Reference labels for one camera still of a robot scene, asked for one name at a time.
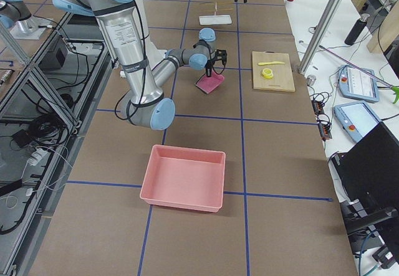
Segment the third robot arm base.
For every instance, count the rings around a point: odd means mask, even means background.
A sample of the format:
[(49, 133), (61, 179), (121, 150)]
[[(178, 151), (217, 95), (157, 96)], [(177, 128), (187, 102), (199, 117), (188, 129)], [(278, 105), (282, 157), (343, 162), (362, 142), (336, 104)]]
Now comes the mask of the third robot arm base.
[(1, 23), (15, 39), (39, 40), (45, 29), (23, 0), (1, 0)]

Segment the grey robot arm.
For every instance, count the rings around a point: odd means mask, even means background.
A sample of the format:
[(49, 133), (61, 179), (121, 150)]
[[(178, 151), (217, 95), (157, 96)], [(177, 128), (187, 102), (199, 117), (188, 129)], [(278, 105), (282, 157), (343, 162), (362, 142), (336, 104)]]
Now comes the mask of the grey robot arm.
[(172, 49), (154, 68), (145, 36), (145, 11), (139, 0), (52, 0), (65, 12), (96, 18), (107, 49), (119, 62), (130, 86), (122, 98), (121, 120), (132, 125), (165, 130), (175, 117), (175, 104), (164, 96), (162, 85), (180, 67), (208, 68), (215, 59), (216, 34), (211, 28), (199, 32), (191, 49)]

